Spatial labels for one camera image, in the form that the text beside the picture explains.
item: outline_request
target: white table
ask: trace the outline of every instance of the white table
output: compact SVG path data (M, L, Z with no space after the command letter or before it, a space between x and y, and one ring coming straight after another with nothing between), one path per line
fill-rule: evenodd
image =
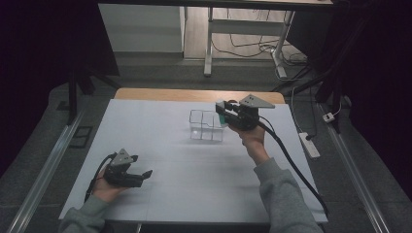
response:
M222 142L190 139L189 112L214 111L205 102L119 100L110 102L81 172L61 212L80 208L100 162L125 148L138 154L129 174L154 170L142 187L122 193L105 218L156 223L267 223L258 194L254 163L229 129ZM299 142L288 105L260 110L284 142L292 159L311 185L314 181ZM266 148L281 168L290 164L274 140L266 135ZM306 204L317 222L326 222L322 206L292 171Z

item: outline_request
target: person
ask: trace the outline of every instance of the person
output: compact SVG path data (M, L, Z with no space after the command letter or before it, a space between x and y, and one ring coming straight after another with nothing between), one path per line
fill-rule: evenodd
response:
M241 131L229 126L239 134L248 155L257 165L254 169L260 181L259 193L270 219L270 233L322 233L312 213L303 201L299 185L291 171L279 168L264 148L265 131L261 127ZM99 179L92 195L76 210L71 208L59 226L59 232L100 232L105 220L103 215L124 187L115 187Z

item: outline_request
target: wire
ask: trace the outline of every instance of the wire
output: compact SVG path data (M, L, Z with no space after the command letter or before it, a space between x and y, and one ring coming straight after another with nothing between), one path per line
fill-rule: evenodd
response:
M327 217L328 214L329 214L329 210L328 210L324 200L322 200L322 197L319 195L319 193L315 190L315 188L313 188L313 186L311 184L309 184L309 182L305 179L303 174L296 167L293 160L291 159L291 156L289 155L288 151L286 150L285 145L282 143L281 139L276 135L275 131L270 130L264 123L262 123L260 121L257 122L257 125L262 127L264 130L266 130L266 132L269 133L270 136L272 136L273 139L278 143L279 147L281 148L282 152L285 155L285 158L289 161L290 165L293 167L293 169L295 170L297 175L306 184L306 186L309 188L309 190L311 190L311 192L316 197L316 199L318 199L319 203L321 203L322 207L324 208L325 215Z
M289 65L289 66L302 66L302 65L307 65L308 64L307 60L292 60L292 56L304 54L303 52L293 53L293 54L289 55L289 59L285 58L285 55L284 55L283 51L281 51L281 54L282 54L282 61L284 63L286 63L287 65Z
M341 109L342 109L342 102L339 103L339 110L333 115L335 116L335 115L339 114Z
M294 106L293 106L293 96L294 96L294 89L296 88L296 86L293 88L292 90L292 98L291 98L291 107L292 107L292 115L293 115L293 122L294 125L296 125L296 127L300 130L300 133L303 133L303 130L300 128L299 124L297 123L296 120L296 115L294 114Z
M276 47L275 46L272 46L272 45L261 45L261 44L259 44L258 45L258 48L259 48L259 50L262 50L262 48L266 48L266 49L263 49L263 50L275 50L276 49Z
M299 71L299 73L302 72L302 70L304 70L304 69L306 69L307 67L309 67L309 65L308 65L307 62L304 62L304 63L301 63L301 64L297 64L297 63L296 63L296 64L289 64L288 62L285 61L282 52L281 52L281 54L282 54L282 57L283 57L282 60L283 60L284 63L287 64L288 66L305 65L305 67L303 67L303 68ZM279 67L280 65L281 65L280 63L277 64L277 65L276 65L276 69L275 69L275 76L276 76L276 78L277 78L278 80L284 81L284 82L289 82L289 81L299 81L299 80L305 80L305 79L307 79L307 78L297 79L296 77L298 76L299 73L297 73L297 75L295 75L295 76L294 76L293 78L291 78L291 79L283 79L283 78L281 78L280 75L279 75L279 73L278 73L278 67ZM302 74L301 77L303 77L304 75L306 75L311 69L312 69L312 68L310 68L309 70L305 71L305 73Z
M229 8L227 8L226 11L227 11L227 18L230 19L230 18L231 18L231 15L230 15ZM260 19L261 15L262 15L261 12L262 12L262 10L259 10L258 17L257 17L257 19L255 19L255 20ZM266 21L269 20L269 15L270 15L270 10L267 12ZM262 40L263 36L260 36L259 42L257 42L257 43L243 44L243 45L235 45L235 44L233 43L232 34L229 34L229 37L230 37L230 43L231 43L234 47L236 47L236 48L238 48L238 47L247 47L247 46L255 46L255 45L260 45L260 44L263 44L263 43L272 43L272 42L278 42L278 41L279 41L279 40L273 40L273 41L262 42L261 40Z
M300 69L300 71L299 71L296 75L294 75L293 78L291 78L291 79L282 79L281 77L279 77L279 74L278 74L278 72L277 72L277 71L278 71L278 66L280 66L280 64L278 64L278 65L276 66L276 69L275 69L276 78L277 78L278 80L284 81L284 82L307 80L307 79L309 79L309 78L303 78L303 77L312 70L312 67L310 67L310 66L307 64L305 67L303 67L302 69Z
M260 17L261 17L261 12L262 12L262 10L258 10L257 19L255 19L255 20L260 19Z
M215 48L215 50L217 50L217 51L219 51L219 52L229 53L229 54L236 55L236 56L240 56L240 57L253 57L253 56L257 56L257 55L260 55L260 54L262 54L262 53L265 52L265 50L261 50L260 52L258 52L258 53L256 53L256 54L252 54L252 55L242 55L242 54L238 54L238 53L231 52L231 51L228 51L228 50L219 50L219 49L215 46L215 43L213 43L213 40L212 40L212 46L213 46L213 48Z
M103 165L106 163L106 161L111 158L114 159L116 157L117 153L112 153L107 155L107 157L105 159L103 159L103 161L100 163L99 168L97 169L96 173L94 174L93 179L90 181L90 185L88 186L88 189L86 191L86 196L85 196L85 201L88 199L88 197L90 196L91 192L93 191L94 188L94 184L96 183L97 180L97 176L100 173L100 170L102 170Z
M259 117L264 119L270 125L270 128L272 128L272 131L275 131L275 129L273 128L273 125L269 122L269 120L267 120L267 118L265 118L263 116L259 116Z
M318 135L318 125L316 123L316 118L315 118L315 111L313 110L313 100L312 100L312 86L309 86L309 96L310 96L310 109L312 111L312 119L313 119L313 124L315 127L315 133L312 135L308 135L310 138L316 137Z

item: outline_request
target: transparent cube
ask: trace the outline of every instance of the transparent cube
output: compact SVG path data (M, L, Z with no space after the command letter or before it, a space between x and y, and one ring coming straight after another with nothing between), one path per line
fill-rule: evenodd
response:
M223 127L219 115L213 111L190 111L190 137L198 140L223 140Z

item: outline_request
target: metal rail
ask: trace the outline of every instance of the metal rail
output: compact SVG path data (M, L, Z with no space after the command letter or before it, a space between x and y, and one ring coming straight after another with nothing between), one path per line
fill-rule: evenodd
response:
M326 114L326 111L322 105L318 105L318 108L322 115ZM376 204L375 199L367 188L366 182L364 181L361 172L359 171L355 160L353 159L351 153L348 150L348 147L345 144L345 141L341 134L337 134L332 125L327 125L328 132L330 137L335 144L340 158L342 159L343 164L345 165L346 171L355 187L355 190L358 193L358 197L364 204L364 208L369 215L370 222L372 223L375 231L378 233L389 233L391 232L388 224L386 223L382 212L379 210L378 205Z
M63 129L63 132L60 134L60 137L54 145L48 160L40 171L36 181L31 186L31 189L25 197L20 209L18 209L15 219L9 226L9 229L7 230L8 233L24 232L27 228L30 219L33 217L34 212L36 211L37 206L39 205L43 194L45 194L52 176L60 163L61 157L66 151L71 138L76 132L76 129L85 114L89 98L90 97L84 97L84 101L80 103L80 110L76 118L74 118L71 125L66 125Z

